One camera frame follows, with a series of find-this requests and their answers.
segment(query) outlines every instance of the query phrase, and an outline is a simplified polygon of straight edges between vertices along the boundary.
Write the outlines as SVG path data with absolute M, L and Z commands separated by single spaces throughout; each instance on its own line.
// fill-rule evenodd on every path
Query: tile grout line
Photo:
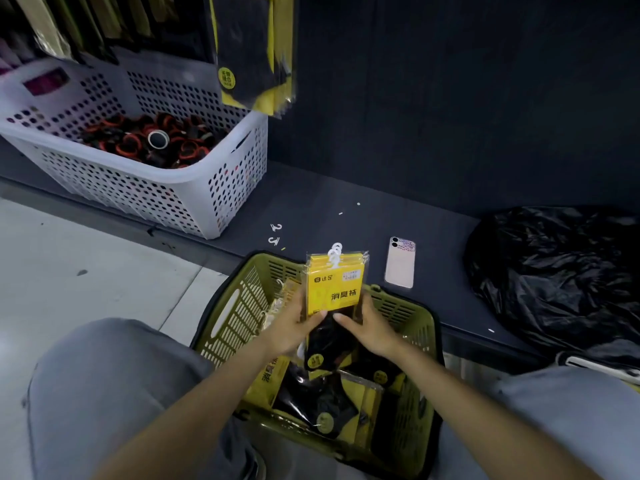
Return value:
M 175 305 L 172 307 L 171 310 L 169 310 L 169 313 L 167 314 L 166 318 L 164 319 L 164 321 L 160 324 L 160 326 L 158 327 L 158 331 L 160 331 L 160 329 L 162 329 L 162 327 L 164 327 L 164 324 L 166 323 L 167 320 L 169 320 L 169 317 L 171 316 L 171 314 L 173 313 L 173 311 L 175 310 L 175 307 L 178 306 L 178 303 L 180 303 L 182 301 L 182 298 L 184 298 L 185 293 L 187 293 L 187 290 L 189 288 L 191 288 L 191 285 L 193 284 L 194 281 L 196 281 L 196 278 L 198 277 L 198 275 L 200 274 L 200 272 L 202 271 L 202 268 L 204 268 L 204 266 L 200 266 L 200 269 L 198 270 L 198 272 L 196 274 L 193 275 L 193 278 L 191 279 L 191 281 L 189 282 L 189 284 L 187 285 L 187 288 L 184 289 L 184 291 L 182 292 L 182 294 L 180 295 L 180 298 L 178 298 L 178 301 L 175 302 Z

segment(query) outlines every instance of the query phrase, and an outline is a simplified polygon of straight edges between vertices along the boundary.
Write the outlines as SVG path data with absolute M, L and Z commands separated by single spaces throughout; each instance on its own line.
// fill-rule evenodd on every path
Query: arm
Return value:
M 322 322 L 326 312 L 298 323 L 302 300 L 298 293 L 267 330 L 124 444 L 100 467 L 93 480 L 195 477 L 260 370 L 297 347 Z
M 405 371 L 492 480 L 602 480 L 553 438 L 400 338 L 370 296 L 364 298 L 362 325 L 333 316 L 371 352 Z

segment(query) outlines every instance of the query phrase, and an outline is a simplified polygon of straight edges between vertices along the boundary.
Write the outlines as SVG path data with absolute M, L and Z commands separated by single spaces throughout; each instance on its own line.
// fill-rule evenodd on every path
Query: person's left hand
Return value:
M 297 348 L 309 332 L 324 320 L 326 310 L 316 313 L 304 322 L 300 322 L 300 312 L 302 311 L 304 298 L 304 291 L 300 286 L 287 306 L 276 316 L 271 325 L 258 336 L 258 339 L 264 342 L 268 360 Z

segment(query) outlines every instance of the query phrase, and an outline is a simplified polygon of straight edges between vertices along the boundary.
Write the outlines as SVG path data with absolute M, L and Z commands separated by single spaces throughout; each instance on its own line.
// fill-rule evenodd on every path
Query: dark backdrop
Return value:
M 640 0 L 300 0 L 269 158 L 469 215 L 640 211 Z

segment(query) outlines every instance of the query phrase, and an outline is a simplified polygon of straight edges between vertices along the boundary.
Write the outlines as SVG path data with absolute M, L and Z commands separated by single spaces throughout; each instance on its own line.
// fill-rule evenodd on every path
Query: forearm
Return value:
M 194 477 L 270 359 L 262 340 L 249 342 L 108 459 L 94 480 Z
M 492 480 L 600 478 L 551 437 L 453 376 L 417 347 L 400 341 L 390 358 Z

